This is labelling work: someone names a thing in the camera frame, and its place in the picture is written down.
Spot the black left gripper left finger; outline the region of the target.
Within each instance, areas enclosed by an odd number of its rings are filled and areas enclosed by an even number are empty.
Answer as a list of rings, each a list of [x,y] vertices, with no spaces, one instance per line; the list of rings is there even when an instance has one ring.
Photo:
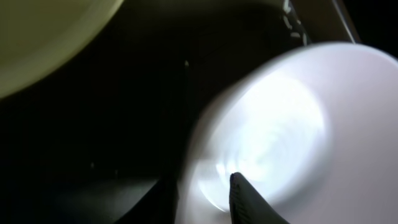
[[[115,224],[174,224],[178,200],[177,181],[160,179]]]

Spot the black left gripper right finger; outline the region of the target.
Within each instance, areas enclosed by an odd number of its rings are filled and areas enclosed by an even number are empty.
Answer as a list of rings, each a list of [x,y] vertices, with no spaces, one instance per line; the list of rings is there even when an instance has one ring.
[[[232,224],[289,224],[239,172],[229,178],[229,210]]]

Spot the white bowl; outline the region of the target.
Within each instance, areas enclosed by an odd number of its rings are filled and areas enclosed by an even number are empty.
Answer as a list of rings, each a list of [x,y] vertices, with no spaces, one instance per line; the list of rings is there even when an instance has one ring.
[[[202,112],[177,223],[229,223],[239,172],[289,223],[397,222],[397,59],[343,42],[265,63]]]

